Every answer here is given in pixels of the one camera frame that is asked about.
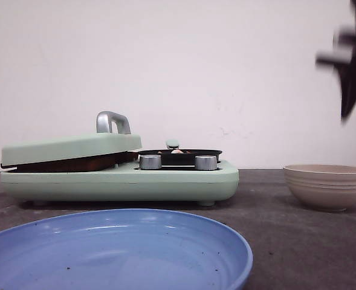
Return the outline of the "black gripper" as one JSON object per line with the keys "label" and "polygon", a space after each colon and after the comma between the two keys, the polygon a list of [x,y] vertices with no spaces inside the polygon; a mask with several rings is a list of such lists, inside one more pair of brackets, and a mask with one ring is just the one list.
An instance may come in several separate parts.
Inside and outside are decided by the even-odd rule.
{"label": "black gripper", "polygon": [[333,50],[318,52],[316,64],[337,68],[341,87],[341,120],[346,121],[356,105],[356,1],[350,1],[355,20],[333,36]]}

